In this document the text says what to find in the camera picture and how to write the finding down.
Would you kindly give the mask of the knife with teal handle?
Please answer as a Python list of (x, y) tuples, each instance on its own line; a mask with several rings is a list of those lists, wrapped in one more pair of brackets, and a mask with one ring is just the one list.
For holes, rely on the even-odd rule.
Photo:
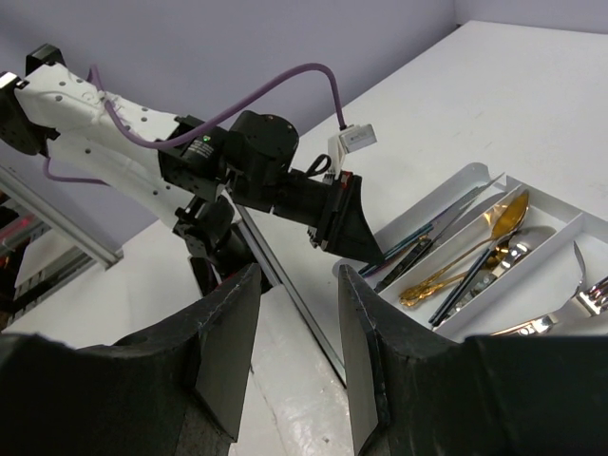
[(493, 185), (499, 178), (503, 176), (503, 173), (490, 180), (488, 183), (485, 183), (481, 186), (474, 187), (470, 191), (468, 191), (465, 195), (460, 197), (454, 203), (452, 203), (448, 208), (446, 208), (442, 213), (436, 216), (434, 219), (429, 222), (432, 223), (432, 230), (430, 233), (436, 230), (436, 228), (445, 220), (449, 222), (457, 219), (460, 214), (464, 212), (464, 210), (474, 201), (485, 189), (489, 186)]

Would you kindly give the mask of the ornate gold spoon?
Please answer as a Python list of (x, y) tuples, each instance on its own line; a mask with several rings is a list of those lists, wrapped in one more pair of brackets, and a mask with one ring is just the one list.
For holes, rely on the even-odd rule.
[[(499, 264), (501, 260), (504, 259), (508, 251), (508, 241), (509, 238), (505, 237), (500, 243), (496, 244), (490, 250), (489, 256), (479, 268), (482, 273), (486, 271), (491, 271), (495, 266)], [(439, 281), (439, 277), (447, 270), (448, 267), (445, 267), (442, 271), (439, 271), (437, 274), (429, 277), (423, 283), (417, 285), (416, 287), (412, 287), (403, 291), (399, 295), (399, 303), (408, 308), (415, 307), (420, 301), (427, 299), (428, 297), (434, 295), (435, 293), (447, 286), (462, 281), (466, 276), (466, 272), (462, 272), (453, 277)]]

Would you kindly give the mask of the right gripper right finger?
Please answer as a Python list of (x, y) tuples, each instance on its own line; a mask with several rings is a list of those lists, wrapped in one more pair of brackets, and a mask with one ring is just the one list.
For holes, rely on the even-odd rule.
[(358, 455), (603, 455), (603, 336), (436, 334), (348, 265), (338, 310)]

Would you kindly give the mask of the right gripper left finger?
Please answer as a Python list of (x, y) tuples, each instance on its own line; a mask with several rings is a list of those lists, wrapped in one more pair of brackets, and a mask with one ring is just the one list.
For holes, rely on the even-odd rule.
[(5, 455), (225, 455), (238, 439), (261, 298), (251, 264), (112, 345), (1, 338)]

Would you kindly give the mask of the knife with black handle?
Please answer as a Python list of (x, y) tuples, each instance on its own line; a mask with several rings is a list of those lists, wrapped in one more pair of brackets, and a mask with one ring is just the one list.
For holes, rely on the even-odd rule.
[(423, 240), (417, 242), (409, 253), (403, 257), (395, 267), (374, 287), (377, 293), (385, 290), (397, 278), (410, 270), (417, 262), (428, 255), (433, 248), (440, 247), (447, 240), (464, 229), (471, 221), (480, 216), (486, 209), (496, 203), (503, 194), (496, 194), (484, 199), (482, 202), (469, 209), (467, 203), (463, 209), (459, 209), (456, 215), (449, 217), (447, 222), (440, 222), (436, 229), (433, 229)]

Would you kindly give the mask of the copper fork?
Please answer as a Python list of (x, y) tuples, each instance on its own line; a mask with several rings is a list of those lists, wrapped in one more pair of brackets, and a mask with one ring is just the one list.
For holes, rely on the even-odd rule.
[(601, 314), (607, 309), (607, 287), (608, 276), (584, 292), (586, 302), (596, 314)]

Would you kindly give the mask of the fork with black handle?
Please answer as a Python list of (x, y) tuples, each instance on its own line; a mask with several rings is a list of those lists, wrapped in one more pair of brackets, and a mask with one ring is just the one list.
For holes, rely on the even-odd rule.
[(578, 293), (566, 301), (560, 308), (511, 328), (494, 332), (492, 336), (532, 336), (551, 333), (558, 326), (579, 322), (583, 319), (598, 316), (607, 311), (607, 295), (593, 297), (590, 294)]

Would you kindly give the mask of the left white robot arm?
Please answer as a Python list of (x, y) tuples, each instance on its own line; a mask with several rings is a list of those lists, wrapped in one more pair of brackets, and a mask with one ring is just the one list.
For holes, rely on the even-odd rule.
[(215, 265), (247, 259), (235, 235), (236, 206), (303, 224), (313, 246), (354, 260), (381, 249), (365, 219), (362, 180), (342, 167), (374, 142), (370, 126), (342, 125), (326, 153), (293, 168), (299, 136), (275, 114), (247, 103), (232, 120), (203, 122), (157, 111), (103, 89), (96, 70), (73, 74), (57, 47), (26, 59), (26, 73), (1, 75), (1, 139), (31, 156), (69, 162), (147, 208), (195, 257)]

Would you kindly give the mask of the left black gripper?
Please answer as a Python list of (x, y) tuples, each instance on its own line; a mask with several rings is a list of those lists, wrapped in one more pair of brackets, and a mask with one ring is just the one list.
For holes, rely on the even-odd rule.
[(275, 184), (256, 186), (244, 177), (232, 184), (232, 199), (307, 227), (310, 243), (324, 252), (361, 262), (383, 253), (369, 227), (361, 201), (362, 178), (342, 171), (318, 181), (292, 170)]

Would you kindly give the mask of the iridescent rainbow knife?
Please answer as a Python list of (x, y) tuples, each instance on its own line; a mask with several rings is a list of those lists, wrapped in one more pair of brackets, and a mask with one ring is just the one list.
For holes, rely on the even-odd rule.
[(405, 249), (407, 249), (412, 243), (415, 243), (417, 240), (421, 240), (426, 234), (428, 234), (432, 230), (432, 223), (428, 222), (422, 227), (418, 228), (412, 234), (406, 236), (395, 245), (390, 247), (383, 256), (383, 259), (379, 262), (368, 264), (361, 268), (358, 273), (361, 276), (369, 276), (372, 273), (376, 272), (379, 269), (382, 269), (387, 264), (389, 264), (396, 256), (402, 253)]

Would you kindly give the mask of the spoon with black handle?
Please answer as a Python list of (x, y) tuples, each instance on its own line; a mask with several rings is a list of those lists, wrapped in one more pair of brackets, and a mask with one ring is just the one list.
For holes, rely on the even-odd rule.
[[(529, 245), (535, 250), (556, 233), (557, 229), (548, 225), (523, 228), (515, 232), (513, 236), (509, 238), (507, 244), (508, 251), (510, 248), (515, 247), (518, 243), (524, 243), (526, 245)], [(482, 259), (484, 260), (484, 262), (489, 256), (489, 254), (490, 253), (486, 253), (482, 255)], [(458, 313), (455, 311), (456, 303), (473, 286), (473, 280), (481, 272), (479, 268), (484, 262), (477, 261), (474, 264), (474, 268), (470, 268), (470, 270), (466, 273), (465, 278), (463, 279), (464, 284), (459, 285), (446, 300), (448, 306), (445, 308), (441, 307), (438, 312), (428, 321), (432, 328), (437, 328), (441, 326), (445, 321), (447, 321), (453, 315)]]

